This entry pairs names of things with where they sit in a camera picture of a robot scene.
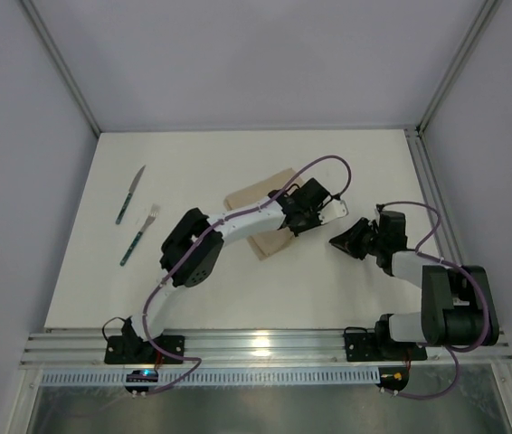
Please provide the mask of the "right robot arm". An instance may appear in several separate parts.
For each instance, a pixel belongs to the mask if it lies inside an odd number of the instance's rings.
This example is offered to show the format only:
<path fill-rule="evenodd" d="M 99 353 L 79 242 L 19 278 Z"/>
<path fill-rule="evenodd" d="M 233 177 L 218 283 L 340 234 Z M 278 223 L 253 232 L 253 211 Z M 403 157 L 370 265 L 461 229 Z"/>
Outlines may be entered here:
<path fill-rule="evenodd" d="M 498 342 L 486 270 L 409 249 L 404 213 L 379 209 L 375 219 L 359 219 L 329 244 L 353 259 L 374 257 L 386 275 L 421 291 L 419 311 L 383 314 L 375 323 L 374 342 L 384 357 L 407 354 L 423 344 L 466 353 Z"/>

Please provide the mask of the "beige cloth napkin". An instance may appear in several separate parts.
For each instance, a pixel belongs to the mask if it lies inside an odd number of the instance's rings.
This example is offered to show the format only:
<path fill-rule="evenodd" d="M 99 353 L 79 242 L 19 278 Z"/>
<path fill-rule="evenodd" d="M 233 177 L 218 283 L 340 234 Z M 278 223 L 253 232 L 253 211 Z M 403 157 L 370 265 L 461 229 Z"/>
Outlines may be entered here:
<path fill-rule="evenodd" d="M 283 187 L 295 173 L 294 169 L 287 168 L 256 184 L 230 193 L 223 200 L 224 206 L 228 211 L 231 211 L 258 202 L 267 197 L 271 191 L 279 190 Z M 258 233 L 249 237 L 247 241 L 257 258 L 265 260 L 287 248 L 294 238 L 293 233 L 289 229 L 284 228 Z"/>

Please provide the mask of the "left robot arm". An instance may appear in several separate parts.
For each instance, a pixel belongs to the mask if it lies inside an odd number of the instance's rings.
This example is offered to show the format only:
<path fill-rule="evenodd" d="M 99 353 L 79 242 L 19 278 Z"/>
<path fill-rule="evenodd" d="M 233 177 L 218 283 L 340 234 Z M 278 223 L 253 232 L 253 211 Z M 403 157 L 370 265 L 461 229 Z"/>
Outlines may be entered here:
<path fill-rule="evenodd" d="M 262 232 L 287 229 L 297 236 L 315 229 L 324 223 L 322 212 L 331 200 L 331 193 L 311 178 L 291 193 L 272 191 L 236 210 L 214 215 L 189 210 L 161 246 L 160 266 L 166 275 L 142 311 L 124 321 L 109 350 L 125 361 L 145 363 L 153 353 L 153 340 L 165 329 L 159 317 L 167 300 L 179 289 L 204 282 L 224 247 Z"/>

